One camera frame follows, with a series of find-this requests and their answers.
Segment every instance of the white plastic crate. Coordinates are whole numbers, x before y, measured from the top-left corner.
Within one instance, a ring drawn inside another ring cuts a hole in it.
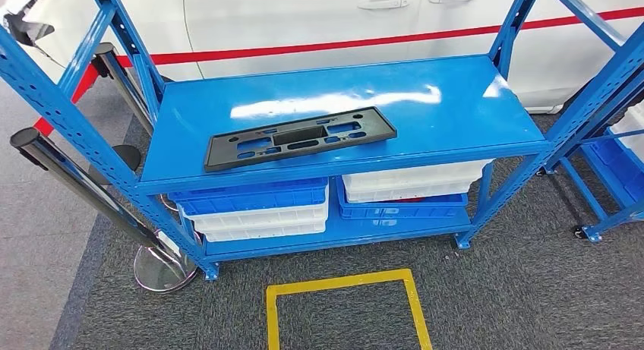
[[[492,159],[343,175],[350,203],[466,193]]]
[[[178,206],[181,214],[193,221],[194,230],[205,234],[208,241],[225,241],[323,232],[329,217],[328,186],[325,198],[324,203],[307,206],[206,215],[186,215]]]
[[[394,189],[380,189],[374,186],[374,189],[369,191],[350,191],[346,189],[346,200],[350,203],[364,203],[364,202],[381,202],[383,200],[403,200],[406,198],[416,197],[433,197],[443,196],[445,194],[458,194],[466,193],[469,191],[469,186],[473,181],[480,178],[470,178],[465,181],[449,181],[442,184],[425,185],[425,186],[411,186],[411,187],[397,187]]]
[[[289,235],[303,235],[315,234],[324,232],[327,224],[324,221],[302,223],[300,225],[268,227],[259,229],[244,229],[244,230],[225,230],[225,231],[211,231],[205,232],[206,240],[213,241],[231,241],[231,240],[245,240],[249,238],[271,238],[273,236],[289,236]]]
[[[629,107],[624,117],[609,128],[613,134],[644,129],[644,103]],[[620,137],[620,141],[644,161],[644,134]]]

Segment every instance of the stacked crates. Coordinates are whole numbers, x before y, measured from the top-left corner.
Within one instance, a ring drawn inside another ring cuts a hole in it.
[[[208,241],[323,232],[329,180],[312,178],[168,194]]]

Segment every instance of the black plastic bracket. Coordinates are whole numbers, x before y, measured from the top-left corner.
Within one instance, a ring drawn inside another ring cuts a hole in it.
[[[206,172],[308,155],[396,137],[376,107],[215,135]]]

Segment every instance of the blue metal shelf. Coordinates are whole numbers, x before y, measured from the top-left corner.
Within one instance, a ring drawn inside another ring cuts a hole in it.
[[[611,168],[601,161],[597,153],[589,145],[581,145],[579,152],[621,208],[635,203]]]
[[[465,208],[449,219],[343,219],[339,212],[336,184],[329,183],[327,230],[319,234],[276,238],[207,242],[206,259],[217,262],[296,253],[379,241],[420,238],[429,235],[465,232],[470,227]]]
[[[398,137],[204,172],[214,134],[365,106],[378,106]],[[255,184],[526,155],[548,146],[486,55],[194,80],[166,85],[138,187],[151,194]]]

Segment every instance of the lower shelf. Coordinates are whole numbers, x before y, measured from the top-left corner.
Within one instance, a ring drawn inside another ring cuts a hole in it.
[[[420,238],[467,231],[470,225],[465,208],[446,219],[342,219],[335,182],[329,183],[327,230],[319,234],[206,242],[205,254],[211,261],[226,261],[296,253],[325,248],[368,244],[379,241]]]
[[[623,184],[613,173],[611,167],[604,164],[597,153],[589,145],[582,145],[579,151],[584,159],[586,159],[586,162],[592,171],[599,177],[601,183],[606,187],[615,201],[617,201],[620,208],[624,208],[635,203],[626,189],[624,189]]]

